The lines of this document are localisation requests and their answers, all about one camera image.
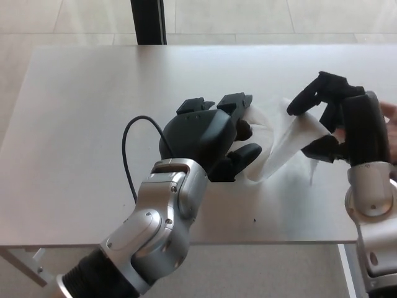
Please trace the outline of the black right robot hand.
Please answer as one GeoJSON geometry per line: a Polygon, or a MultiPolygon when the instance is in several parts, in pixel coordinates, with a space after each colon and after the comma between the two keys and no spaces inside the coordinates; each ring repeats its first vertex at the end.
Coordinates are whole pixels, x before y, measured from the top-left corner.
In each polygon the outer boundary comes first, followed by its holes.
{"type": "Polygon", "coordinates": [[[374,92],[320,71],[289,104],[287,113],[299,116],[322,102],[327,106],[319,122],[329,134],[305,146],[301,151],[306,157],[328,163],[344,160],[351,166],[391,163],[386,123],[374,92]]]}

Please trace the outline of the person's bare hand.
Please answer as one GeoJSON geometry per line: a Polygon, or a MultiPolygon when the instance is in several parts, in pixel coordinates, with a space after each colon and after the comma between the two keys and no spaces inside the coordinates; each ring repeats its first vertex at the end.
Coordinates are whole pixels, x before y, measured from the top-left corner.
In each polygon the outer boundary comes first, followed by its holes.
{"type": "Polygon", "coordinates": [[[396,164],[397,160],[397,122],[396,122],[396,105],[380,102],[380,108],[383,115],[388,119],[386,123],[386,130],[388,134],[388,141],[390,146],[391,162],[396,164]]]}

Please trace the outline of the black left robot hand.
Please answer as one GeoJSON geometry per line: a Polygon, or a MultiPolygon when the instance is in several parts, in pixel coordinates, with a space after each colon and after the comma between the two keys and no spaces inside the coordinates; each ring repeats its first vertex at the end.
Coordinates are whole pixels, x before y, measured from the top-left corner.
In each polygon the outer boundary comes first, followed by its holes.
{"type": "Polygon", "coordinates": [[[234,93],[223,96],[216,105],[204,98],[185,100],[163,130],[159,141],[161,158],[188,158],[196,161],[211,182],[233,182],[262,152],[256,143],[232,149],[253,135],[243,119],[252,96],[234,93]]]}

